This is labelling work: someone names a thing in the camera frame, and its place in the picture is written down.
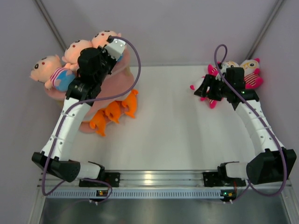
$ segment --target toy pile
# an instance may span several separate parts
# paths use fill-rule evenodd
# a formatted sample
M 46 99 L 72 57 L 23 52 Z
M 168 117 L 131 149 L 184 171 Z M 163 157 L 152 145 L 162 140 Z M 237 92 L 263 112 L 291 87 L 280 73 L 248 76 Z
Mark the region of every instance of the toy pile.
M 47 56 L 39 60 L 31 70 L 30 78 L 35 81 L 44 83 L 44 90 L 47 95 L 63 105 L 66 91 L 69 84 L 78 76 L 78 58 L 80 52 L 86 48 L 103 48 L 109 44 L 107 39 L 110 36 L 119 36 L 121 34 L 114 31 L 105 30 L 99 32 L 91 41 L 77 40 L 69 45 L 65 50 L 62 65 L 58 55 Z M 101 92 L 97 98 L 118 95 L 127 90 L 134 82 L 134 77 L 129 67 L 130 54 L 125 48 L 122 56 L 117 61 L 102 86 Z M 84 121 L 81 123 L 80 131 L 85 133 L 94 133 L 105 136 L 106 124 L 109 122 L 119 123 L 121 115 L 126 114 L 135 118 L 137 110 L 137 90 L 115 98 L 112 100 L 102 100 L 94 102 L 90 111 L 86 114 Z
M 218 62 L 218 66 L 221 69 L 221 73 L 225 73 L 227 68 L 231 68 L 231 67 L 241 67 L 244 69 L 244 81 L 246 83 L 246 89 L 256 89 L 259 86 L 261 86 L 263 84 L 263 79 L 259 76 L 260 73 L 260 59 L 259 58 L 255 58 L 252 60 L 245 60 L 243 63 L 241 63 L 240 65 L 238 65 L 238 63 L 233 62 L 233 61 L 227 61 L 227 62 L 223 62 L 220 63 Z M 207 72 L 209 75 L 213 75 L 216 76 L 216 78 L 221 79 L 220 75 L 218 74 L 217 69 L 209 64 L 207 67 Z M 201 83 L 204 80 L 204 76 L 198 80 L 196 83 L 194 83 L 193 85 L 190 86 L 190 89 L 192 89 L 193 91 L 197 90 Z M 209 98 L 200 98 L 200 101 L 205 101 L 208 100 L 209 102 L 209 106 L 211 109 L 215 108 L 217 105 L 217 101 L 216 100 L 212 100 Z

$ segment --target white wall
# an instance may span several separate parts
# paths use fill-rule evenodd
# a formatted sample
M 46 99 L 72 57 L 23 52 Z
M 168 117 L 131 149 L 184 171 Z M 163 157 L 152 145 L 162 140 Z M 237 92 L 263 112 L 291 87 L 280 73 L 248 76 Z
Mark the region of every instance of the white wall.
M 299 1 L 289 0 L 281 9 L 254 57 L 261 59 L 265 79 L 258 94 L 263 111 L 279 139 L 299 157 Z M 299 199 L 299 158 L 291 181 Z
M 121 32 L 143 65 L 203 64 L 226 43 L 242 61 L 276 0 L 43 0 L 70 44 L 102 30 Z
M 31 161 L 50 136 L 59 109 L 29 78 L 40 58 L 60 54 L 31 0 L 0 7 L 0 223 L 28 221 L 41 170 Z

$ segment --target pig plush toy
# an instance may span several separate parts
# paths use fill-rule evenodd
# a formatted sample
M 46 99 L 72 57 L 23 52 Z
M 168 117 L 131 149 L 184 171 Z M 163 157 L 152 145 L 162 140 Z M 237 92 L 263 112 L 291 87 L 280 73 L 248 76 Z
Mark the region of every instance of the pig plush toy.
M 54 87 L 58 91 L 67 91 L 75 77 L 71 70 L 62 68 L 58 55 L 42 58 L 30 73 L 30 78 L 44 83 L 46 89 Z
M 119 36 L 121 37 L 121 33 L 116 33 L 114 31 L 111 30 L 105 30 L 102 32 L 99 32 L 96 36 L 93 37 L 92 39 L 92 45 L 94 48 L 98 48 L 98 47 L 104 47 L 105 45 L 109 44 L 109 42 L 107 42 L 107 39 L 109 36 Z
M 80 56 L 80 52 L 85 48 L 91 47 L 92 43 L 86 40 L 77 40 L 74 43 L 71 43 L 62 57 L 62 60 L 66 63 L 64 67 L 76 71 L 78 69 L 78 57 Z

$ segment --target pink bear plush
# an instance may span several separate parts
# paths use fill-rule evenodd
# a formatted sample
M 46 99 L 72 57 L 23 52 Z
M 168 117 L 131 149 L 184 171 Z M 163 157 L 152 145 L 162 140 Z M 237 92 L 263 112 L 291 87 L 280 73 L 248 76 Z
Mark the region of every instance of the pink bear plush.
M 263 79 L 259 76 L 260 73 L 260 59 L 245 60 L 240 67 L 244 68 L 244 80 L 246 82 L 246 89 L 256 89 L 263 84 Z
M 104 47 L 106 44 L 109 44 L 107 42 L 107 39 L 109 36 L 119 36 L 121 37 L 121 33 L 116 33 L 114 31 L 105 30 L 102 32 L 99 32 L 94 38 L 92 39 L 92 45 L 94 48 Z
M 236 62 L 227 61 L 227 62 L 222 63 L 221 67 L 222 67 L 221 68 L 221 73 L 224 73 L 224 72 L 226 72 L 227 68 L 239 67 L 239 65 Z M 211 64 L 208 65 L 207 72 L 208 72 L 209 75 L 216 76 L 220 79 L 220 75 L 218 74 L 218 70 L 213 65 L 211 65 Z M 216 107 L 216 105 L 217 105 L 216 100 L 212 100 L 212 99 L 209 99 L 207 97 L 201 97 L 200 98 L 201 101 L 204 101 L 205 99 L 209 100 L 209 105 L 210 105 L 211 109 L 214 109 Z
M 64 56 L 62 57 L 62 60 L 66 63 L 64 67 L 72 71 L 77 71 L 80 52 L 85 48 L 91 47 L 92 43 L 86 40 L 77 40 L 74 43 L 71 43 L 65 50 Z

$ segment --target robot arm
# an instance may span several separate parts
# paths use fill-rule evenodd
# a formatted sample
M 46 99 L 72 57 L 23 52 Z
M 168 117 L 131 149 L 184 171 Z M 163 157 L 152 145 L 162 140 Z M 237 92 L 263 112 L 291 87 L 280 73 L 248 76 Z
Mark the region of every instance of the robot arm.
M 282 161 L 277 146 L 269 135 L 267 129 L 271 129 L 261 109 L 259 98 L 254 90 L 246 90 L 243 68 L 227 68 L 224 73 L 226 80 L 242 95 L 258 113 L 257 117 L 251 109 L 236 96 L 235 93 L 221 80 L 214 76 L 206 75 L 202 85 L 194 92 L 200 97 L 208 97 L 213 100 L 227 98 L 233 109 L 243 121 L 252 140 L 256 157 L 248 162 L 227 162 L 218 167 L 219 176 L 229 178 L 248 179 L 253 184 L 278 182 L 283 180 Z M 262 118 L 266 123 L 264 127 L 259 120 Z M 296 161 L 293 149 L 285 149 L 278 141 L 284 152 L 287 164 L 287 177 Z
M 104 48 L 87 48 L 81 51 L 78 58 L 79 77 L 74 79 L 66 92 L 64 106 L 60 117 L 47 144 L 40 153 L 34 153 L 32 161 L 44 169 L 48 157 L 48 173 L 67 182 L 75 179 L 97 179 L 104 171 L 104 167 L 95 163 L 80 163 L 69 160 L 71 147 L 84 116 L 90 110 L 93 102 L 71 106 L 82 100 L 95 99 L 101 91 L 100 86 L 105 77 L 111 74 L 117 60 L 125 49 L 125 42 L 109 38 L 110 42 Z M 56 139 L 52 154 L 53 141 Z

